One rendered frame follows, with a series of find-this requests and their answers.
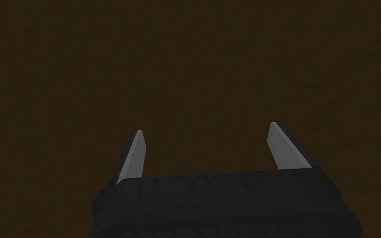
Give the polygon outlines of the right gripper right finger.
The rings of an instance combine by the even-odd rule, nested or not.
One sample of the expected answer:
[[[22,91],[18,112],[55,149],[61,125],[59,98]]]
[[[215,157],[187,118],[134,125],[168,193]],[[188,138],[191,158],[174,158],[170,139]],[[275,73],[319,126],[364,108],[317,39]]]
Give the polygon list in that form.
[[[272,122],[269,124],[267,144],[278,169],[312,168],[321,170],[283,123]]]

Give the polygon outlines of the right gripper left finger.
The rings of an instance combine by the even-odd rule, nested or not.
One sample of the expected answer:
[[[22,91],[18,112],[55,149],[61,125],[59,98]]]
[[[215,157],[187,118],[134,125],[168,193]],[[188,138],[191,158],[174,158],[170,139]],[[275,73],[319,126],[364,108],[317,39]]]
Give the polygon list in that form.
[[[146,151],[143,131],[132,131],[110,176],[110,189],[123,179],[142,176]]]

